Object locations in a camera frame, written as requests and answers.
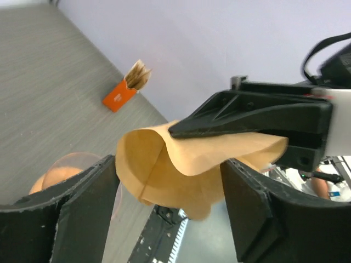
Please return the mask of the brown paper coffee filter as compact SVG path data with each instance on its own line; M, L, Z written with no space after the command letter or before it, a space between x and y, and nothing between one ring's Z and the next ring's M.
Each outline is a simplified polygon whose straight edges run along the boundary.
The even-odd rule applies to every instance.
M224 198L220 165L231 158L261 171L285 152L288 139L262 133L175 139L166 123L132 130L116 149L122 185L143 204L182 209L196 221Z

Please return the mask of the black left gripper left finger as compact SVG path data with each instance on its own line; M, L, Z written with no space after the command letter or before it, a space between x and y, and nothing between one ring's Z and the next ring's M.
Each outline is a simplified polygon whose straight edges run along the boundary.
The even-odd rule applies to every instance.
M1 262L101 262L119 183L108 155L57 185L1 205Z

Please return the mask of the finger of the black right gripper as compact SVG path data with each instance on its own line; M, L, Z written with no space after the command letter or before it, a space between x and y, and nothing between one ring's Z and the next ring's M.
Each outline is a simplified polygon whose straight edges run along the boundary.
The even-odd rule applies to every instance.
M174 138L259 132L289 139L325 138L333 105L306 96L223 91L169 127Z
M324 156L328 133L271 131L271 135L288 138L284 154L273 164L311 172Z

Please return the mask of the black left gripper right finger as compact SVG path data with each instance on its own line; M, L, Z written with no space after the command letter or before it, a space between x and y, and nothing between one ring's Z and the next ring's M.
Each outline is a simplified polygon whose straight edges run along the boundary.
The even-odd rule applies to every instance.
M239 262L350 262L350 204L315 197L230 159L220 166Z

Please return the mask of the pink glass dripper cone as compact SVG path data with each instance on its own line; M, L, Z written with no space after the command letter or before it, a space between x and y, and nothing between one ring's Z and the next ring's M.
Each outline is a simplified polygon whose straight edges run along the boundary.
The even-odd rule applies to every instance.
M65 155L57 160L45 175L41 176L39 187L41 190L44 190L56 185L91 167L100 159L101 157L88 152L76 152Z

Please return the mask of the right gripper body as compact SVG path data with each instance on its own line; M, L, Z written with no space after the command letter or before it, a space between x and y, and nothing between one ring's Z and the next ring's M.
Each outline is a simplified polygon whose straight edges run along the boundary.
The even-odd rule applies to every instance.
M326 143L326 156L350 156L350 90L315 86L307 82L297 84L250 82L246 76L230 79L233 90L284 96L305 96L321 98L333 104L329 135Z

